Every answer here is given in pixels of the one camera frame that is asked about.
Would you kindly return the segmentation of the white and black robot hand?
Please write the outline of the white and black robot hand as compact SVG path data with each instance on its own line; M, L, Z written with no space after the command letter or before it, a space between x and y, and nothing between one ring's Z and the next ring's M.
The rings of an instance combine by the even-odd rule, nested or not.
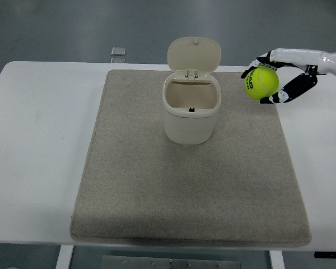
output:
M290 82L279 88L277 69L295 67L302 70ZM261 104L288 103L306 93L318 83L318 76L336 77L336 52L307 49L273 49L254 60L241 75L246 94Z

